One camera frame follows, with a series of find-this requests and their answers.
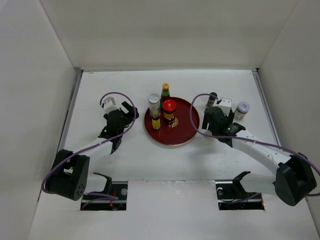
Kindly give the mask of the small yellow-label brown bottle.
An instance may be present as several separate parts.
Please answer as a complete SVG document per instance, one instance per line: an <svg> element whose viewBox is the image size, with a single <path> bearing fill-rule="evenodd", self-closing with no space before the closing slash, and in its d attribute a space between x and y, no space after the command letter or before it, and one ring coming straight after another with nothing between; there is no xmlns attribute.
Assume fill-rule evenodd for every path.
<svg viewBox="0 0 320 240"><path fill-rule="evenodd" d="M154 109L151 113L151 123L152 123L152 128L154 130L160 129L161 127L160 113L157 109Z"/></svg>

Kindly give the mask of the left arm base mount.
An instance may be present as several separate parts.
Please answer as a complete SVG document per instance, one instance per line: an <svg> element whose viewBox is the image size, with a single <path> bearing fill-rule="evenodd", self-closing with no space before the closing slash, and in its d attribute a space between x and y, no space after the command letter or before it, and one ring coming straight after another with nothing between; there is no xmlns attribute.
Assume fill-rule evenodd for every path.
<svg viewBox="0 0 320 240"><path fill-rule="evenodd" d="M81 199L81 211L125 211L129 184L114 181L110 176L94 172L89 177Z"/></svg>

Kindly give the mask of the silver-lid white spice jar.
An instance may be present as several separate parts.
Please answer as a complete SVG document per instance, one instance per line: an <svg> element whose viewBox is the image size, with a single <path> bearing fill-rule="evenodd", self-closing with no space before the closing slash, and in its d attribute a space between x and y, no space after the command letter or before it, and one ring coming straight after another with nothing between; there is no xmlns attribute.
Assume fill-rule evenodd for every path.
<svg viewBox="0 0 320 240"><path fill-rule="evenodd" d="M156 93L152 93L148 96L148 103L149 103L149 113L152 116L154 111L157 111L157 115L161 115L161 102L160 96Z"/></svg>

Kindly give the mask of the red-lid dark sauce jar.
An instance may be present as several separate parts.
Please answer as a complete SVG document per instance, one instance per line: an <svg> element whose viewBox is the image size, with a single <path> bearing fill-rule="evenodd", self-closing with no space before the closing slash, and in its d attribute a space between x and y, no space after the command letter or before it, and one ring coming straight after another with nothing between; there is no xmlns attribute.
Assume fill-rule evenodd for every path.
<svg viewBox="0 0 320 240"><path fill-rule="evenodd" d="M172 99L167 99L163 102L163 118L168 124L171 124L175 120L176 108L177 104Z"/></svg>

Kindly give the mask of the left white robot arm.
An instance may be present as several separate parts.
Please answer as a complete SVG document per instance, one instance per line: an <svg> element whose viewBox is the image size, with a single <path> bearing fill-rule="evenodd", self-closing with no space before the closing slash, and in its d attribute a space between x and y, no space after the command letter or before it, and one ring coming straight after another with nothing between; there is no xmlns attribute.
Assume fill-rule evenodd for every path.
<svg viewBox="0 0 320 240"><path fill-rule="evenodd" d="M118 150L123 135L139 117L138 109L124 101L121 107L107 105L106 126L89 145L79 150L61 149L57 152L50 172L44 178L41 190L47 194L77 201L85 193L90 164Z"/></svg>

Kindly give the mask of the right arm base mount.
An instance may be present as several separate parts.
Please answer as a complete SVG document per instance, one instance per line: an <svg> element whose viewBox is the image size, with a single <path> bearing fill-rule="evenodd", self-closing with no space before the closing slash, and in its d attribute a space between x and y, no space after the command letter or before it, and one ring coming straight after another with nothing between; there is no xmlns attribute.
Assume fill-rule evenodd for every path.
<svg viewBox="0 0 320 240"><path fill-rule="evenodd" d="M265 210L262 194L248 192L241 184L241 180L250 173L250 171L243 171L233 179L215 182L220 211Z"/></svg>

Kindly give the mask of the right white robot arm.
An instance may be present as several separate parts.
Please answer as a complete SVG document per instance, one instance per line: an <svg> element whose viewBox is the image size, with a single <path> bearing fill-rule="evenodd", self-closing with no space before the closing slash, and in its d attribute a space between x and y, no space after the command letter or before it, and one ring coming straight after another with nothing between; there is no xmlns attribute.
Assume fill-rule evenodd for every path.
<svg viewBox="0 0 320 240"><path fill-rule="evenodd" d="M233 122L234 113L225 115L218 107L204 111L202 128L229 147L241 151L265 166L275 175L273 182L276 195L287 205L295 206L305 197L318 197L312 194L317 187L313 171L319 172L308 158L293 150L262 142L246 128Z"/></svg>

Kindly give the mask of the green red sauce bottle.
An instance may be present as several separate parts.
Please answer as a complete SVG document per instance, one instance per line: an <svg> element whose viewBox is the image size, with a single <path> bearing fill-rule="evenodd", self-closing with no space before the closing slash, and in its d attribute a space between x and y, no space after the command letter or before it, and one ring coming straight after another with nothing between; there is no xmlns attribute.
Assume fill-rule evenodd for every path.
<svg viewBox="0 0 320 240"><path fill-rule="evenodd" d="M161 96L160 96L160 104L161 104L161 106L171 96L169 87L170 87L170 85L167 82L162 84L162 91L161 91Z"/></svg>

